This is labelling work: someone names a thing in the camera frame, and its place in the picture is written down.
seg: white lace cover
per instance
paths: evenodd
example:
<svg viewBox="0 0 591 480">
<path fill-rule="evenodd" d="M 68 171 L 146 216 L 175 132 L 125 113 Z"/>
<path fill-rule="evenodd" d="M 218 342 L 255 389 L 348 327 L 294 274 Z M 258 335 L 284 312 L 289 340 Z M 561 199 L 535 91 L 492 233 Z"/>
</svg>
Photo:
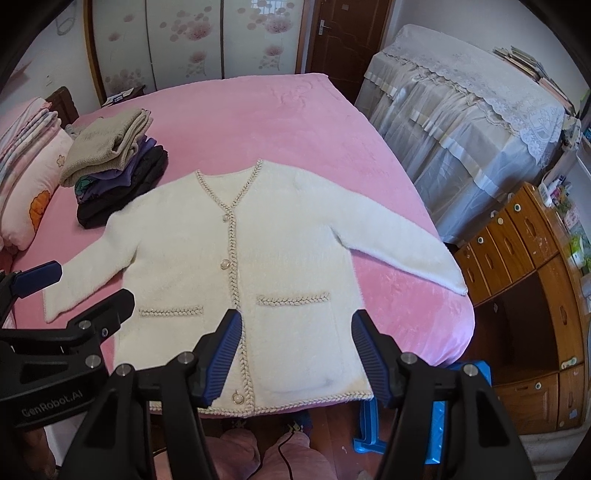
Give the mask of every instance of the white lace cover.
<svg viewBox="0 0 591 480">
<path fill-rule="evenodd" d="M 560 136 L 564 108 L 546 90 L 492 53 L 441 32 L 405 25 L 391 57 L 408 60 L 481 97 L 519 132 L 536 162 Z"/>
</svg>

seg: folded beige sweater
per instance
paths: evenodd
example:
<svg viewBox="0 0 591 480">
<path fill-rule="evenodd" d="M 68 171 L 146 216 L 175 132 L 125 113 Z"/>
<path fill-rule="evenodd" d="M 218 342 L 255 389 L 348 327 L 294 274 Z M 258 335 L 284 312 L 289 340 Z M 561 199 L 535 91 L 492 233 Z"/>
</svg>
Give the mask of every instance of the folded beige sweater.
<svg viewBox="0 0 591 480">
<path fill-rule="evenodd" d="M 74 140 L 61 169 L 60 185 L 73 187 L 84 175 L 112 168 L 123 170 L 151 123 L 150 112 L 140 108 L 96 119 Z"/>
</svg>

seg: white sheer fabric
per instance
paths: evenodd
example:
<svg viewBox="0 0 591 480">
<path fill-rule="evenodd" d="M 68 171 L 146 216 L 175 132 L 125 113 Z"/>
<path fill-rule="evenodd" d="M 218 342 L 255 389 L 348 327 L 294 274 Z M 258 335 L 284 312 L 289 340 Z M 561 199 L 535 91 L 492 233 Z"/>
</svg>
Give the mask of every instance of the white sheer fabric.
<svg viewBox="0 0 591 480">
<path fill-rule="evenodd" d="M 560 103 L 491 53 L 417 25 L 403 26 L 384 53 L 410 60 L 484 99 L 519 132 L 538 162 L 543 161 L 548 144 L 560 136 L 564 119 Z"/>
<path fill-rule="evenodd" d="M 355 106 L 404 167 L 443 241 L 470 239 L 541 171 L 514 127 L 457 83 L 384 53 L 365 77 Z M 546 143 L 541 158 L 554 147 Z"/>
</svg>

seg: orange cartoon print on pillow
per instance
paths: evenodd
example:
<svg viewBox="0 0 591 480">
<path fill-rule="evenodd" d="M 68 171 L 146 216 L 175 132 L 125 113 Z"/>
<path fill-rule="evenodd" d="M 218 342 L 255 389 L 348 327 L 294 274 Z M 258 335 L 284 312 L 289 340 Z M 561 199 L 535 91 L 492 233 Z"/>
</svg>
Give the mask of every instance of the orange cartoon print on pillow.
<svg viewBox="0 0 591 480">
<path fill-rule="evenodd" d="M 31 202 L 29 217 L 31 218 L 35 233 L 37 233 L 45 209 L 47 208 L 47 205 L 49 205 L 49 200 L 51 200 L 51 193 L 49 193 L 48 190 L 43 190 L 39 195 L 33 198 L 33 201 Z"/>
</svg>

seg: wooden drawer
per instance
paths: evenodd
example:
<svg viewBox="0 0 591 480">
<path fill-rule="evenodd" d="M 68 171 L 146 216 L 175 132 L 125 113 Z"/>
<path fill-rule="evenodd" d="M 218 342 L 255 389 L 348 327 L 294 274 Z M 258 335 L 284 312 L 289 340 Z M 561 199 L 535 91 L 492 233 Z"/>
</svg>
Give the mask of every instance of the wooden drawer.
<svg viewBox="0 0 591 480">
<path fill-rule="evenodd" d="M 470 244 L 464 245 L 459 249 L 454 257 L 464 275 L 472 303 L 477 305 L 489 298 L 491 292 L 488 290 L 482 270 L 480 269 L 480 265 L 478 265 L 476 255 L 474 255 Z"/>
<path fill-rule="evenodd" d="M 506 211 L 517 227 L 536 267 L 541 267 L 558 253 L 541 213 L 525 189 L 517 192 L 507 204 Z"/>
<path fill-rule="evenodd" d="M 476 255 L 491 295 L 500 292 L 511 284 L 509 272 L 488 229 L 482 230 L 470 242 L 470 247 L 472 247 L 472 251 Z"/>
<path fill-rule="evenodd" d="M 556 430 L 558 374 L 495 387 L 495 392 L 520 435 Z"/>
<path fill-rule="evenodd" d="M 506 209 L 492 219 L 487 228 L 513 283 L 534 271 L 530 255 Z"/>
<path fill-rule="evenodd" d="M 583 338 L 579 320 L 579 309 L 570 283 L 569 273 L 560 256 L 553 258 L 538 270 L 548 302 L 556 346 L 558 347 L 558 366 L 576 357 L 576 363 L 583 362 Z"/>
<path fill-rule="evenodd" d="M 578 427 L 583 421 L 584 365 L 559 373 L 558 429 Z"/>
</svg>

